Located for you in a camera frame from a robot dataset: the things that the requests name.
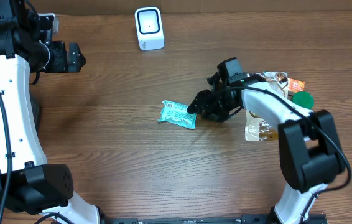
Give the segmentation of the teal long snack packet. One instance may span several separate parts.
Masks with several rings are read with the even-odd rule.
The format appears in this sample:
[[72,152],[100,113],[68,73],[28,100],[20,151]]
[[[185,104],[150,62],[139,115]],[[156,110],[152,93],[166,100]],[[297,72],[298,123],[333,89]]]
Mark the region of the teal long snack packet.
[[161,109],[158,122],[168,122],[187,129],[195,129],[197,115],[188,113],[187,105],[169,100],[164,100],[162,103],[164,107]]

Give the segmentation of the brown white snack pouch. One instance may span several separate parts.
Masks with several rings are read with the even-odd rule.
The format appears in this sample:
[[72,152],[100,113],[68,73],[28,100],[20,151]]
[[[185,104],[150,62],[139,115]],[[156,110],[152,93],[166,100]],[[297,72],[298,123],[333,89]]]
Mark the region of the brown white snack pouch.
[[[288,74],[286,72],[256,73],[266,79],[282,97],[288,98]],[[261,117],[252,111],[246,112],[245,139],[247,141],[276,141],[278,133]]]

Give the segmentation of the orange Kleenex tissue pack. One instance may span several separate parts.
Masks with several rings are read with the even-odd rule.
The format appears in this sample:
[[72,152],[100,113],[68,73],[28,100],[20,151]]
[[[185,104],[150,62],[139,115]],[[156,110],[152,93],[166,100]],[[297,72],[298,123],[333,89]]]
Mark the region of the orange Kleenex tissue pack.
[[290,95],[294,95],[297,92],[304,91],[305,89],[305,82],[296,80],[293,78],[288,78],[288,92]]

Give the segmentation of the green lid jar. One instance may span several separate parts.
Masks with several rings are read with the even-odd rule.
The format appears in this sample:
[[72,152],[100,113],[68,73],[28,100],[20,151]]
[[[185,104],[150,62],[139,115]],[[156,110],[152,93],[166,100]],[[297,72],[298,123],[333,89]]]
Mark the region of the green lid jar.
[[303,108],[312,109],[314,106],[313,96],[307,91],[298,91],[290,100]]

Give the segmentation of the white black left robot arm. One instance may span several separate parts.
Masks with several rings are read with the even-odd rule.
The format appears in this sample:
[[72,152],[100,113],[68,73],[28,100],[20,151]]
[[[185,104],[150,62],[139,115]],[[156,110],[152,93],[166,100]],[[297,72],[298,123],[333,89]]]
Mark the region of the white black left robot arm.
[[77,43],[54,41],[55,14],[27,1],[0,1],[0,211],[57,223],[104,223],[100,209],[74,190],[70,169],[49,164],[40,145],[32,73],[77,73],[86,60]]

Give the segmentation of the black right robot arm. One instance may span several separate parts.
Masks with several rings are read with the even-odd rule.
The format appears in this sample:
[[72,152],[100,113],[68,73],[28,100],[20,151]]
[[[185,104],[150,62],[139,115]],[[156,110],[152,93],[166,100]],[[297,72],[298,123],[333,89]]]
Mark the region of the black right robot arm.
[[246,109],[279,135],[284,192],[268,215],[243,215],[242,223],[326,223],[324,215],[310,214],[315,200],[322,193],[346,187],[352,178],[332,115],[284,98],[262,75],[243,72],[235,57],[221,62],[207,81],[212,89],[199,92],[188,113],[220,123]]

